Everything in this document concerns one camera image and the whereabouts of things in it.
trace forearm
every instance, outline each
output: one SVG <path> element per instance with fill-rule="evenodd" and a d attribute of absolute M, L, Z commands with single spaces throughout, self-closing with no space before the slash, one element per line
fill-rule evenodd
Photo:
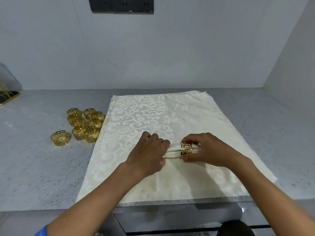
<path fill-rule="evenodd" d="M 140 180 L 132 169 L 120 164 L 95 190 L 50 223 L 48 235 L 95 235 L 124 195 Z"/>
<path fill-rule="evenodd" d="M 315 222 L 244 156 L 230 167 L 277 236 L 315 235 Z"/>

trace person's left hand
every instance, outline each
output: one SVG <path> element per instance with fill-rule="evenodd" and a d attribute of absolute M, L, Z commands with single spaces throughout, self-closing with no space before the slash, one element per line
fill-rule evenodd
<path fill-rule="evenodd" d="M 162 157 L 169 145 L 169 140 L 163 140 L 156 133 L 151 135 L 145 131 L 125 163 L 138 171 L 142 178 L 146 178 L 160 171 L 165 165 L 165 159 Z"/>

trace blue sleeve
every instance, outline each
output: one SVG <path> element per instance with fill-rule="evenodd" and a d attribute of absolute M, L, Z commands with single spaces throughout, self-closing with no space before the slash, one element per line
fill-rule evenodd
<path fill-rule="evenodd" d="M 48 235 L 47 235 L 47 225 L 46 225 L 44 228 L 42 228 L 41 230 L 39 230 L 39 231 L 35 234 L 35 236 L 48 236 Z"/>

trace rolled napkin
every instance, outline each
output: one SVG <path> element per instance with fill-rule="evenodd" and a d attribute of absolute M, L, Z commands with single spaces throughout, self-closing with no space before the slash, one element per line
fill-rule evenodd
<path fill-rule="evenodd" d="M 181 145 L 180 143 L 176 143 L 176 144 L 171 144 L 167 150 L 167 152 L 165 153 L 165 155 L 163 156 L 163 158 L 180 158 L 180 149 Z M 200 146 L 199 145 L 195 145 L 195 144 L 191 144 L 192 147 L 192 153 L 197 153 L 200 151 Z"/>

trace person's left arm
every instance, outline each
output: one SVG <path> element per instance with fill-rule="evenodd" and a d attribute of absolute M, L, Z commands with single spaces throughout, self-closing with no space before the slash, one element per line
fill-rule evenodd
<path fill-rule="evenodd" d="M 47 227 L 48 236 L 94 236 L 124 195 L 145 177 L 160 171 L 169 140 L 144 132 L 128 156 L 96 189 Z"/>

